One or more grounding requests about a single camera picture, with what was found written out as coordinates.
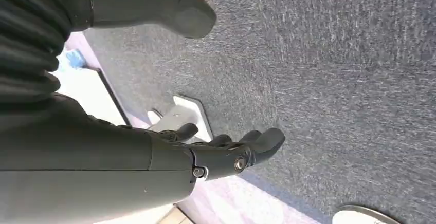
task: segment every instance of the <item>gray carpet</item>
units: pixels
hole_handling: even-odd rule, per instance
[[[326,215],[345,203],[436,223],[436,0],[207,0],[193,41],[156,26],[89,30],[134,113],[199,98],[212,131],[277,126],[251,171]]]

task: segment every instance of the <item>black prosthetic arm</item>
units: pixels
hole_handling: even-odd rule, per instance
[[[278,129],[187,145],[193,125],[161,133],[114,126],[55,93],[48,72],[72,31],[154,23],[199,38],[214,22],[204,0],[0,0],[0,223],[116,218],[180,201],[197,178],[271,157],[284,141]]]

